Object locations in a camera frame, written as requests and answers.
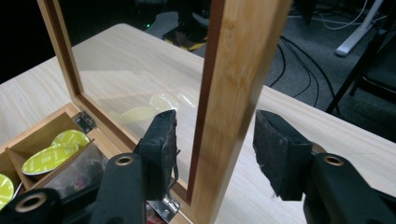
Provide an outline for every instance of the black cable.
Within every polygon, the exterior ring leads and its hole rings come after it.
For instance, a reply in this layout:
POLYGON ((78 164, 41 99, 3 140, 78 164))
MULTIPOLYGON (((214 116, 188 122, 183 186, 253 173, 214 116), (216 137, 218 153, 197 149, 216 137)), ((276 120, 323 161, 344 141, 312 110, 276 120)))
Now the black cable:
MULTIPOLYGON (((309 54, 307 54, 304 50, 302 50, 300 47, 298 47, 294 42, 290 41, 287 39, 285 36, 281 36, 282 39, 288 41, 290 44, 292 44, 295 48, 297 48, 305 57, 307 57, 320 71, 320 73, 323 75, 324 79, 327 82, 327 85, 329 86, 330 93, 332 94, 332 98, 335 97, 334 89, 332 88, 332 83, 330 82, 329 78, 327 77, 326 73, 323 71, 323 69, 318 65, 318 63, 311 57, 309 54)), ((340 109, 338 105, 335 107, 336 112, 339 116, 341 116, 340 109)))
POLYGON ((285 53, 283 52, 283 49, 279 45, 277 45, 277 48, 279 49, 280 55, 282 56, 283 68, 282 68, 282 72, 280 73, 280 75, 268 87, 273 87, 283 77, 283 75, 285 75, 285 71, 286 71, 285 53))
POLYGON ((308 74, 309 77, 309 83, 308 85, 299 93, 295 94, 293 96, 293 98, 301 95, 303 92, 305 92, 309 86, 311 85, 312 79, 311 77, 315 80, 316 84, 317 84, 317 95, 315 98, 315 102, 314 102, 314 107, 317 105, 318 103, 318 96, 319 96, 319 83, 318 83, 318 79, 315 77, 315 75, 312 73, 312 71, 308 68, 308 66, 304 63, 304 61, 301 59, 301 57, 298 55, 298 53, 292 48, 292 46, 290 45, 290 43, 288 43, 282 36, 281 36, 281 40, 283 42, 283 44, 290 50, 290 52, 294 55, 294 57, 296 58, 296 60, 300 63, 300 65, 303 67, 303 69, 306 71, 306 73, 308 74))

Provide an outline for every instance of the chair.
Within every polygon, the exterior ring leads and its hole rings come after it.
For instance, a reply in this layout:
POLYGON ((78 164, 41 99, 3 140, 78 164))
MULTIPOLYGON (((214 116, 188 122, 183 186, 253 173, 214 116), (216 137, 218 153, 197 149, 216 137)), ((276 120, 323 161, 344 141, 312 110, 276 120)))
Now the chair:
POLYGON ((355 86, 352 88, 350 94, 354 94, 356 89, 359 87, 366 88, 370 93, 378 95, 384 99, 390 100, 393 103, 395 100, 395 78, 396 70, 395 66, 395 36, 381 48, 384 41, 389 34, 389 31, 396 21, 396 1, 393 1, 392 6, 389 9, 389 13, 384 25, 377 30, 373 40, 369 43, 366 50, 361 55, 352 72, 346 78, 345 82, 341 86, 340 90, 335 94, 334 99, 330 102, 326 109, 327 113, 337 107, 341 98, 346 93, 350 85, 355 81, 355 86), (383 67, 390 66, 390 69, 382 69, 383 67))

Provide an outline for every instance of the wooden box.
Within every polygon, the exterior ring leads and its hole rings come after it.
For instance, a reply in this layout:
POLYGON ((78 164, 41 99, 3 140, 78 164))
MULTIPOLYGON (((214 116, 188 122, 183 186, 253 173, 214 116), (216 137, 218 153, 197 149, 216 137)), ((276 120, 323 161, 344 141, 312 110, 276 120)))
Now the wooden box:
MULTIPOLYGON (((24 190, 43 188, 53 177, 70 165, 86 147, 90 144, 96 144, 96 142, 94 143, 94 135, 89 133, 91 142, 54 170, 43 175, 25 175, 22 172, 23 164, 38 151, 49 147, 52 140, 59 133, 67 130, 84 132, 74 121, 79 116, 80 114, 73 105, 65 105, 45 120, 26 130, 22 136, 10 141, 10 143, 6 144, 6 147, 2 147, 0 173, 10 177, 14 184, 14 189, 17 189, 20 183, 22 183, 24 190)), ((111 147, 102 150, 107 153, 111 150, 111 147)))
MULTIPOLYGON (((305 222, 302 204, 274 199, 255 166, 250 125, 255 108, 283 116, 330 152, 370 153, 373 157, 361 154, 352 157, 352 162, 363 171, 366 163, 375 163, 375 171, 363 172, 365 177, 374 187, 396 194, 396 188, 390 187, 396 183, 396 174, 389 171, 391 162, 379 162, 384 154, 389 155, 386 160, 395 158, 390 152, 394 144, 262 87, 290 1, 213 1, 205 61, 127 24, 114 25, 72 48, 59 2, 38 0, 38 4, 71 102, 2 145, 1 171, 9 174, 14 184, 20 177, 16 170, 6 168, 10 164, 5 157, 7 147, 18 152, 33 136, 60 128, 59 123, 74 126, 70 120, 84 111, 96 122, 88 136, 111 158, 133 151, 149 123, 145 120, 131 128, 120 122, 119 114, 141 103, 149 105, 153 95, 166 93, 177 98, 186 91, 198 94, 199 100, 196 106, 183 103, 177 111, 180 179, 173 195, 181 209, 174 223, 305 222), (271 10, 262 13, 263 8, 271 10)), ((54 66, 54 62, 45 65, 54 66)), ((61 82, 45 71, 46 67, 37 69, 51 79, 51 85, 61 82)), ((38 102, 43 95, 52 101, 64 97, 64 92, 53 86, 42 88, 49 92, 40 92, 38 102)))

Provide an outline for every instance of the glass pane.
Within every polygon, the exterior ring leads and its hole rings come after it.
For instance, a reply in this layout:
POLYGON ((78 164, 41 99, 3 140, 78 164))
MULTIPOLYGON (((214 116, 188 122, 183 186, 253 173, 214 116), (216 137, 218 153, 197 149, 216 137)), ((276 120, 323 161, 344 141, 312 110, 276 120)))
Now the glass pane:
POLYGON ((158 38, 177 27, 177 13, 160 13, 143 27, 132 15, 120 18, 134 13, 133 4, 98 3, 108 6, 85 11, 73 4, 61 7, 83 91, 136 139, 156 114, 175 109, 179 177, 188 183, 204 59, 158 38))

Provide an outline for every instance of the wooden compartment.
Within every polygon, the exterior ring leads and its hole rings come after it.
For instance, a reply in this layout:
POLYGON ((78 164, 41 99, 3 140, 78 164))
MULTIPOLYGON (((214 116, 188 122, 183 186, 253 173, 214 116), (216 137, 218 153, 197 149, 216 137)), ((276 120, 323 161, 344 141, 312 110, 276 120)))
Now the wooden compartment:
POLYGON ((56 174, 59 174, 62 169, 72 162, 81 153, 84 148, 81 148, 77 153, 70 157, 67 161, 62 163, 56 169, 45 173, 43 175, 25 175, 21 168, 23 164, 37 152, 50 146, 52 140, 59 134, 67 130, 81 131, 80 127, 73 121, 73 119, 63 112, 60 115, 55 113, 54 119, 43 120, 36 126, 41 126, 39 129, 28 132, 29 134, 12 147, 6 147, 6 152, 2 153, 2 157, 7 156, 11 163, 8 167, 12 168, 12 174, 17 174, 18 179, 21 180, 25 189, 42 188, 48 181, 50 181, 56 174))
POLYGON ((14 190, 16 190, 18 185, 21 183, 21 179, 18 176, 17 170, 14 169, 11 159, 7 153, 3 152, 0 154, 0 164, 0 174, 6 175, 12 181, 14 190))

